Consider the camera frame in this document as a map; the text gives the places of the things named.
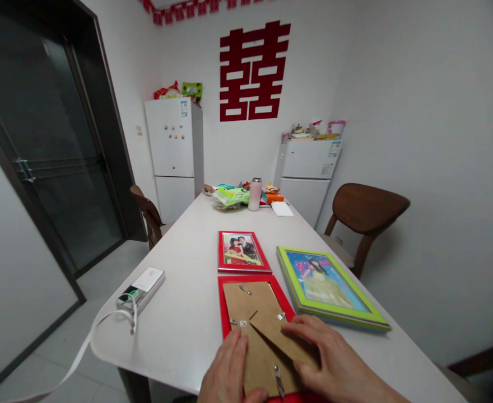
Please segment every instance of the thermos bottle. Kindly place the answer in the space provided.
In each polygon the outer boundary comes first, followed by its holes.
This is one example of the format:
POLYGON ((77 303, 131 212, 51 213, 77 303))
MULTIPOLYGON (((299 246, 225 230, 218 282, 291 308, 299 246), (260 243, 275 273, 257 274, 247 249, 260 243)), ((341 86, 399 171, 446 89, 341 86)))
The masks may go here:
POLYGON ((259 198, 262 196, 262 179, 252 178, 250 182, 250 199, 248 200, 248 209, 250 211, 259 210, 259 198))

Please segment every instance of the charging cable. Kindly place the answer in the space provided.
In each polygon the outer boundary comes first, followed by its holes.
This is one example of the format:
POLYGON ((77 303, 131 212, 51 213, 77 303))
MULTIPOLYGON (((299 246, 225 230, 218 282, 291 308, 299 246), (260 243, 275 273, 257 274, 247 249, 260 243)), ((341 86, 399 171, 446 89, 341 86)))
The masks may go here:
POLYGON ((99 326, 110 315, 113 315, 115 313, 120 313, 123 316, 125 316, 127 318, 127 320, 129 321, 129 323, 131 324, 131 334, 134 335, 134 333, 136 332, 136 318, 137 318, 136 301, 134 300, 134 297, 131 294, 120 295, 120 297, 122 297, 122 296, 127 296, 127 298, 130 298, 133 300, 133 314, 131 315, 131 313, 126 311, 126 310, 117 310, 117 311, 109 312, 105 316, 103 316, 101 319, 99 319, 97 321, 97 323, 95 324, 95 326, 92 326, 92 328, 90 329, 90 332, 86 336, 86 340, 84 340, 84 343, 82 343, 82 345, 80 346, 80 350, 78 351, 78 354, 75 357, 75 361, 73 361, 71 368, 69 369, 69 371, 63 377, 63 379, 60 381, 59 384, 57 384, 55 387, 48 390, 47 392, 38 393, 36 395, 28 396, 28 397, 25 397, 23 399, 8 400, 4 403, 36 403, 36 402, 43 400, 44 398, 49 396, 51 393, 53 393, 56 389, 58 389, 66 380, 69 379, 69 377, 71 375, 73 375, 73 372, 75 372, 75 370, 77 369, 78 365, 80 364, 80 360, 82 359, 82 356, 84 355, 84 352, 86 351, 88 344, 90 343, 91 337, 93 336, 97 326, 99 326))

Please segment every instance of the tile floor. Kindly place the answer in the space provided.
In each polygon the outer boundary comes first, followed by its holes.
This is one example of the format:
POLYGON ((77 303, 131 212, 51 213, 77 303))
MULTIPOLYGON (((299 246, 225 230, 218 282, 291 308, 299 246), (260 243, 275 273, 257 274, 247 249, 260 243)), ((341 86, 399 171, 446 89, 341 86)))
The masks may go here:
MULTIPOLYGON (((147 253, 146 243, 127 241, 79 278, 78 284, 88 301, 2 382, 0 401, 25 397, 57 385, 73 363, 99 309, 147 253)), ((153 401, 159 402, 185 394, 156 382, 151 389, 153 401)), ((90 347, 71 378, 44 401, 128 403, 118 370, 95 357, 90 347)))

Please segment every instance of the hand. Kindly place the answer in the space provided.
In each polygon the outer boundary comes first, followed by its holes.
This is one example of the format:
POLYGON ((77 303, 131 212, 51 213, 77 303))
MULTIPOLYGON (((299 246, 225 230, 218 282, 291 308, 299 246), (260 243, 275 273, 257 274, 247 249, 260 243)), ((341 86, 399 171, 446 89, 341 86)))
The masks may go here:
MULTIPOLYGON (((248 337, 241 337, 238 327, 228 334, 203 377, 198 403, 242 402, 247 347, 248 337)), ((262 403, 266 399, 267 391, 259 388, 253 390, 244 403, 262 403)))
POLYGON ((406 402, 366 365, 340 333, 315 316, 295 316, 282 324, 282 331, 299 335, 315 344, 321 356, 321 371, 294 361, 295 369, 309 389, 333 403, 406 402))

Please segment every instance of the refrigerator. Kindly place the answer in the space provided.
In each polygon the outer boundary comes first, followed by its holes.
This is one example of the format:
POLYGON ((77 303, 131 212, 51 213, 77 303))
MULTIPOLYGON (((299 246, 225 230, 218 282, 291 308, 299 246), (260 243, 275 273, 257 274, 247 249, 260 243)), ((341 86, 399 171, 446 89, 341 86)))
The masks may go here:
POLYGON ((190 98, 145 102, 159 215, 176 221, 203 190, 203 116, 190 98))
POLYGON ((341 150, 341 140, 290 140, 280 145, 274 186, 313 228, 341 150))

